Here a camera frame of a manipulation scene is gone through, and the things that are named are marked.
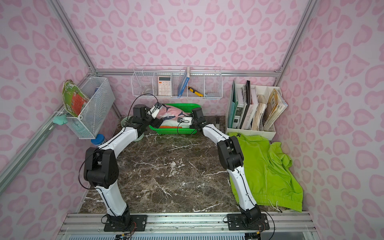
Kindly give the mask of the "pink shark print shorts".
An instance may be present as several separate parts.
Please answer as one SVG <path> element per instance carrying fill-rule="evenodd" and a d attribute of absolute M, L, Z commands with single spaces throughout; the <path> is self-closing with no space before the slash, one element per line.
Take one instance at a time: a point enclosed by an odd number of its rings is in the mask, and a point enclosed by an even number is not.
<path fill-rule="evenodd" d="M 187 128 L 189 125 L 187 123 L 179 123 L 178 119 L 190 116 L 190 113 L 186 113 L 177 107 L 162 104 L 162 107 L 157 114 L 157 119 L 163 120 L 161 127 L 179 126 L 181 128 Z"/>

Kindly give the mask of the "lime green garment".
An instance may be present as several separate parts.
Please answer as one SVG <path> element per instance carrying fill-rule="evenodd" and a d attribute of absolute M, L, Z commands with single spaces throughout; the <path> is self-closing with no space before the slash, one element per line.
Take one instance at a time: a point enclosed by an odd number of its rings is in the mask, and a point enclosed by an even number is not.
<path fill-rule="evenodd" d="M 303 188 L 290 171 L 292 159 L 283 153 L 280 142 L 262 136 L 237 137 L 244 154 L 244 169 L 251 193 L 260 206 L 303 210 Z"/>

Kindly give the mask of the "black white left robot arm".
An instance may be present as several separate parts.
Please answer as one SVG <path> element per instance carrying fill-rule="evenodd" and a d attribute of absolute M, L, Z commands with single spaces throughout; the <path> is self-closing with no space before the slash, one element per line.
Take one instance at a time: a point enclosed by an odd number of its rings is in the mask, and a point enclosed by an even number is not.
<path fill-rule="evenodd" d="M 122 231 L 133 224 L 128 204 L 123 200 L 119 186 L 119 166 L 117 158 L 132 142 L 141 137 L 148 126 L 160 124 L 157 118 L 162 105 L 155 103 L 152 108 L 135 105 L 122 130 L 108 142 L 86 151 L 84 161 L 84 179 L 101 196 L 107 208 L 107 222 L 113 230 Z"/>

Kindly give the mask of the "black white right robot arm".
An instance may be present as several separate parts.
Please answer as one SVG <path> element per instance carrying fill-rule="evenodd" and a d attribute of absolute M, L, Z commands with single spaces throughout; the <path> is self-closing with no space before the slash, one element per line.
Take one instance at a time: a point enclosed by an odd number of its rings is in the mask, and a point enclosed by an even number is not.
<path fill-rule="evenodd" d="M 229 173 L 235 185 L 244 223 L 250 225 L 259 221 L 262 213 L 246 179 L 245 158 L 237 137 L 230 137 L 217 129 L 215 125 L 210 124 L 201 108 L 192 109 L 191 127 L 201 131 L 205 137 L 217 144 L 220 163 Z"/>

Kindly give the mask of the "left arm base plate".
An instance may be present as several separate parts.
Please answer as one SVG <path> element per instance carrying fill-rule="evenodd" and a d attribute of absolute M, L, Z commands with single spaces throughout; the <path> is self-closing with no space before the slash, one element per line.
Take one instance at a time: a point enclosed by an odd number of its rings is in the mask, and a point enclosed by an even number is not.
<path fill-rule="evenodd" d="M 105 232 L 144 232 L 148 215 L 111 216 L 106 214 Z"/>

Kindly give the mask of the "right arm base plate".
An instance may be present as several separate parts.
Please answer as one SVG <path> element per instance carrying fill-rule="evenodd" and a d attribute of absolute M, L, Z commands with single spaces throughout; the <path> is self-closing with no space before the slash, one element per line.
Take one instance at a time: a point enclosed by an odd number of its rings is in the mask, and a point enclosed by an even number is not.
<path fill-rule="evenodd" d="M 265 231 L 270 229 L 266 214 L 261 214 L 261 217 L 255 221 L 247 220 L 243 214 L 227 214 L 224 222 L 228 224 L 230 231 Z"/>

